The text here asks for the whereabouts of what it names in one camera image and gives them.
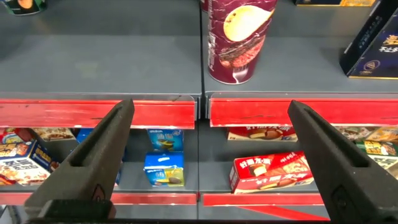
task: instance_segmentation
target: biscuit package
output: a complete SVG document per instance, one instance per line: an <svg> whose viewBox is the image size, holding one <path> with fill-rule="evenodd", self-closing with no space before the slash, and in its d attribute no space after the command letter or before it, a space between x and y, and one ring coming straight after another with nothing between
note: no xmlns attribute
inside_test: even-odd
<svg viewBox="0 0 398 224"><path fill-rule="evenodd" d="M355 145L398 179L398 145L370 140L355 141Z"/></svg>
<svg viewBox="0 0 398 224"><path fill-rule="evenodd" d="M32 128L44 141L75 139L69 128Z"/></svg>
<svg viewBox="0 0 398 224"><path fill-rule="evenodd" d="M208 69L219 82L240 84L254 73L277 0L209 0Z"/></svg>
<svg viewBox="0 0 398 224"><path fill-rule="evenodd" d="M17 143L33 140L27 128L0 128L1 144Z"/></svg>
<svg viewBox="0 0 398 224"><path fill-rule="evenodd" d="M0 0L0 2L10 14L16 16L36 14L47 7L45 0Z"/></svg>
<svg viewBox="0 0 398 224"><path fill-rule="evenodd" d="M0 174L21 185L41 184L58 167L38 141L0 145Z"/></svg>
<svg viewBox="0 0 398 224"><path fill-rule="evenodd" d="M154 187L184 186L182 152L148 152L144 172Z"/></svg>
<svg viewBox="0 0 398 224"><path fill-rule="evenodd" d="M302 151L235 159L229 173L229 183L234 194L312 182L312 173Z"/></svg>
<svg viewBox="0 0 398 224"><path fill-rule="evenodd" d="M398 78L398 2L378 0L340 58L350 78Z"/></svg>
<svg viewBox="0 0 398 224"><path fill-rule="evenodd" d="M297 135L291 126L233 127L228 140L297 141Z"/></svg>
<svg viewBox="0 0 398 224"><path fill-rule="evenodd" d="M180 129L148 129L155 151L182 152L183 131Z"/></svg>
<svg viewBox="0 0 398 224"><path fill-rule="evenodd" d="M294 0L298 6L372 6L375 0Z"/></svg>

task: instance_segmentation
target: potato chip image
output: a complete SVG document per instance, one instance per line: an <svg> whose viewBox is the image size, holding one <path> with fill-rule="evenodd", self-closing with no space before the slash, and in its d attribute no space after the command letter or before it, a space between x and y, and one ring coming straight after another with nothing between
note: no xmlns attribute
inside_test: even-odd
<svg viewBox="0 0 398 224"><path fill-rule="evenodd" d="M228 14L224 33L229 40L242 41L263 25L274 13L257 6L240 6Z"/></svg>
<svg viewBox="0 0 398 224"><path fill-rule="evenodd" d="M33 6L33 0L18 0L18 4L24 9L30 9Z"/></svg>

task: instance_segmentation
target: dark blue box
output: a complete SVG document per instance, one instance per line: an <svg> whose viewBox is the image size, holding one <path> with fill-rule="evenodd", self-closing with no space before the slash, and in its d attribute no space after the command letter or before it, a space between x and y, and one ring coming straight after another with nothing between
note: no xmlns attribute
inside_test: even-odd
<svg viewBox="0 0 398 224"><path fill-rule="evenodd" d="M184 186L182 152L148 152L144 172L152 186Z"/></svg>
<svg viewBox="0 0 398 224"><path fill-rule="evenodd" d="M398 1L378 0L340 58L352 78L398 78Z"/></svg>

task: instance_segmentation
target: red snack box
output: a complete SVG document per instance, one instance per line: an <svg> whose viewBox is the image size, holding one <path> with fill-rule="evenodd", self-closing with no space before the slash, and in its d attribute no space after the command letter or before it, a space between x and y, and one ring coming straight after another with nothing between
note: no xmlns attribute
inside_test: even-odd
<svg viewBox="0 0 398 224"><path fill-rule="evenodd" d="M291 126L233 127L228 140L297 141L297 135Z"/></svg>
<svg viewBox="0 0 398 224"><path fill-rule="evenodd" d="M1 144L27 142L33 139L26 128L0 128Z"/></svg>
<svg viewBox="0 0 398 224"><path fill-rule="evenodd" d="M235 159L229 173L229 183L234 194L312 182L312 173L302 151Z"/></svg>

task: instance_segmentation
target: cookie box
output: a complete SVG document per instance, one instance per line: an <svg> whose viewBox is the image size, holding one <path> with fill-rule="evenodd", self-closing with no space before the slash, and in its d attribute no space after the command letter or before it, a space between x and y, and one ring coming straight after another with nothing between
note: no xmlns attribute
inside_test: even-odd
<svg viewBox="0 0 398 224"><path fill-rule="evenodd" d="M26 142L33 140L27 128L0 128L1 144Z"/></svg>
<svg viewBox="0 0 398 224"><path fill-rule="evenodd" d="M144 172L154 187L184 186L182 152L148 152Z"/></svg>
<svg viewBox="0 0 398 224"><path fill-rule="evenodd" d="M0 174L18 184L41 184L58 165L38 141L0 145Z"/></svg>
<svg viewBox="0 0 398 224"><path fill-rule="evenodd" d="M340 58L350 78L398 78L398 1L378 0Z"/></svg>
<svg viewBox="0 0 398 224"><path fill-rule="evenodd" d="M297 135L291 126L233 127L228 140L297 141Z"/></svg>
<svg viewBox="0 0 398 224"><path fill-rule="evenodd" d="M32 128L44 141L75 139L69 128Z"/></svg>
<svg viewBox="0 0 398 224"><path fill-rule="evenodd" d="M229 183L234 194L253 193L312 182L312 173L304 152L235 159L229 173Z"/></svg>
<svg viewBox="0 0 398 224"><path fill-rule="evenodd" d="M180 129L148 129L155 151L183 151L183 131Z"/></svg>

